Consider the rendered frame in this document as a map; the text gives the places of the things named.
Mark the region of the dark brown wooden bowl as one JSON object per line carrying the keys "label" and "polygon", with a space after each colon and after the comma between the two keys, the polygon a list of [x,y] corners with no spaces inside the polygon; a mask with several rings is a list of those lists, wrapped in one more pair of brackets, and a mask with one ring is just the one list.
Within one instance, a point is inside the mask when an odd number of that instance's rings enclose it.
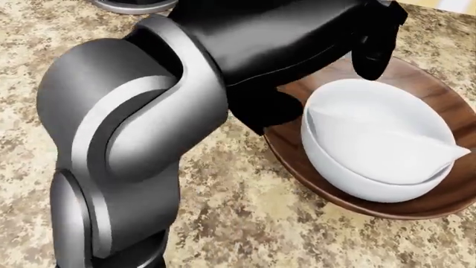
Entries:
{"label": "dark brown wooden bowl", "polygon": [[[457,144],[476,148],[476,113],[441,80],[393,57],[378,79],[426,102],[448,124]],[[300,141],[300,120],[269,127],[264,138],[277,160],[302,185],[325,200],[358,214],[392,220],[427,220],[456,214],[476,203],[476,153],[455,162],[435,189],[415,200],[379,203],[361,200],[329,184],[311,165]]]}

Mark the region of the small white ceramic bowl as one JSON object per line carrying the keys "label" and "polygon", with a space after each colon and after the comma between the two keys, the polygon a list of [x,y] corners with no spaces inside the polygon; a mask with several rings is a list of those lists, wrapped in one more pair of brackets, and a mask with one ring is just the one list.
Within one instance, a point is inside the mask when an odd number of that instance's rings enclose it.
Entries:
{"label": "small white ceramic bowl", "polygon": [[439,116],[410,93],[380,82],[324,84],[308,99],[317,143],[353,173],[390,185],[418,185],[470,149],[432,138]]}

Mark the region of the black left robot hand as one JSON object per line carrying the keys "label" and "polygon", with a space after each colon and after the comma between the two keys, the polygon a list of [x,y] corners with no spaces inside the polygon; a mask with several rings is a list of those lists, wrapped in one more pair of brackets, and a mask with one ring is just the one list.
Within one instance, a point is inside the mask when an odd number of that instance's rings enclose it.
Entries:
{"label": "black left robot hand", "polygon": [[303,112],[278,86],[346,54],[357,75],[377,80],[408,14],[394,0],[178,0],[168,17],[219,67],[234,117],[262,135]]}

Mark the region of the large white ceramic bowl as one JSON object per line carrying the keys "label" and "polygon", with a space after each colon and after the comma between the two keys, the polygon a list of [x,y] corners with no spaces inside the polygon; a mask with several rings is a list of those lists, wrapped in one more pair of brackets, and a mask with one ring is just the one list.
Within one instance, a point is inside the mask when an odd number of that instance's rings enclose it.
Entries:
{"label": "large white ceramic bowl", "polygon": [[[432,138],[456,144],[448,125],[440,116],[431,126],[436,128]],[[308,111],[308,100],[301,121],[301,140],[312,166],[326,181],[351,196],[374,202],[404,202],[427,194],[448,176],[456,161],[418,185],[390,185],[360,176],[337,163],[317,143],[315,127]]]}

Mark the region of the silver black round object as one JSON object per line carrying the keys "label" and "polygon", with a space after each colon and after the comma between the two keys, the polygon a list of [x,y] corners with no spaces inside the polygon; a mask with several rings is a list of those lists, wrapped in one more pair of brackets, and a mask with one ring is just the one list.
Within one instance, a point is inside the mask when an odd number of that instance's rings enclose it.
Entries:
{"label": "silver black round object", "polygon": [[179,0],[88,0],[104,10],[125,15],[147,15],[174,8]]}

